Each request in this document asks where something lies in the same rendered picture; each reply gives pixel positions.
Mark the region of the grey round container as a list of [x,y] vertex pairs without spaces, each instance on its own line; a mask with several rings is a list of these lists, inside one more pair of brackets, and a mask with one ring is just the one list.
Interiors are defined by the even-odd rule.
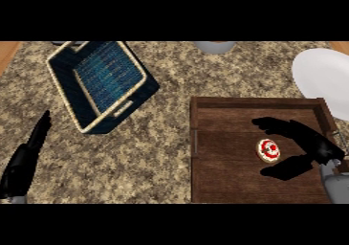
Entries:
[[207,54],[224,54],[235,46],[233,41],[195,41],[198,49]]

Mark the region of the brown wooden tray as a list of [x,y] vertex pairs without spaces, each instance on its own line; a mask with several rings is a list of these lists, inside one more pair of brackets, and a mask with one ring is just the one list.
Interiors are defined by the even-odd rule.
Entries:
[[266,148],[279,153],[280,159],[303,155],[304,151],[292,140],[267,135],[251,120],[295,120],[331,139],[337,127],[320,98],[193,97],[189,109],[192,202],[349,203],[349,161],[313,164],[286,181],[260,174],[270,166],[257,154],[263,139],[272,140]]

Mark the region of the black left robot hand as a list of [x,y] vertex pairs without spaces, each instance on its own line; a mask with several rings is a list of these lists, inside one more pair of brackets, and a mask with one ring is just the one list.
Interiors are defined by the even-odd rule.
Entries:
[[14,196],[26,197],[48,128],[50,117],[45,111],[37,121],[28,141],[17,146],[6,165],[0,178],[0,199],[9,200]]

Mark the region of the red and white cupcake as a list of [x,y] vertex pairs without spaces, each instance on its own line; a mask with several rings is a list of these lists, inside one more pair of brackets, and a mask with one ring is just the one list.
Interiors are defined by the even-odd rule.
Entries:
[[255,144],[255,154],[264,163],[274,163],[279,159],[280,151],[273,140],[263,139]]

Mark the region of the dark blue woven basket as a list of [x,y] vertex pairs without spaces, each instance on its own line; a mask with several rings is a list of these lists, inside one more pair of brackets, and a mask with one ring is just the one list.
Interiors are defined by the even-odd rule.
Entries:
[[65,41],[47,70],[81,134],[106,134],[159,85],[124,41]]

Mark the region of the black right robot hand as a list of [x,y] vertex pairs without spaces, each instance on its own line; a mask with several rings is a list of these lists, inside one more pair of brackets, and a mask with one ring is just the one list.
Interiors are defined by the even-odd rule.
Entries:
[[291,139],[304,151],[303,155],[291,156],[272,167],[264,167],[260,170],[263,176],[286,181],[311,170],[311,162],[319,165],[325,165],[329,161],[341,162],[344,151],[303,123],[294,120],[282,121],[272,117],[252,119],[251,123],[267,135],[274,134]]

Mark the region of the white plate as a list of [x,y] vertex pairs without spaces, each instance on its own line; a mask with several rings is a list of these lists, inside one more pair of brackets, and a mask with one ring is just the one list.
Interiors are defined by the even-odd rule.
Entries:
[[349,122],[349,55],[307,49],[294,57],[291,73],[303,96],[323,98],[332,116]]

